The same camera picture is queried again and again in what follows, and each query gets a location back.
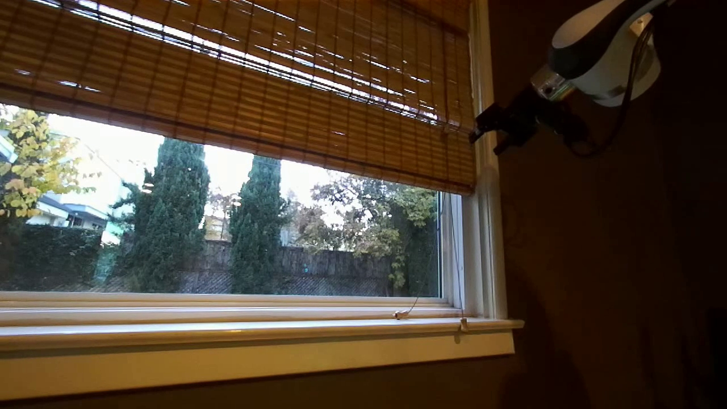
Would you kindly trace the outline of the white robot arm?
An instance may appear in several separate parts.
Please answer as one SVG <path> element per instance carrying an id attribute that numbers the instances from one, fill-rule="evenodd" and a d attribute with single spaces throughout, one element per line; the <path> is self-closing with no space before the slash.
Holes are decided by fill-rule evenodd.
<path id="1" fill-rule="evenodd" d="M 662 75 L 653 20 L 673 3 L 598 0 L 571 17 L 553 35 L 548 62 L 508 105 L 493 103 L 474 118 L 471 142 L 499 132 L 493 153 L 504 154 L 545 128 L 579 159 L 603 154 L 620 134 L 629 105 Z M 587 122 L 571 112 L 565 98 L 573 93 L 617 110 L 606 138 L 592 138 Z"/>

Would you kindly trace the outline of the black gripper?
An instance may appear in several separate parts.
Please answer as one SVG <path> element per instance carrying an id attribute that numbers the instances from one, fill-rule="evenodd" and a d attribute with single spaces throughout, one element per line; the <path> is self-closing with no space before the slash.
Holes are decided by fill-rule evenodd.
<path id="1" fill-rule="evenodd" d="M 587 126 L 571 112 L 565 103 L 553 103 L 525 86 L 506 107 L 491 105 L 471 129 L 471 142 L 480 142 L 487 132 L 499 132 L 493 147 L 504 154 L 513 146 L 525 146 L 541 128 L 559 134 L 565 144 L 584 142 Z"/>

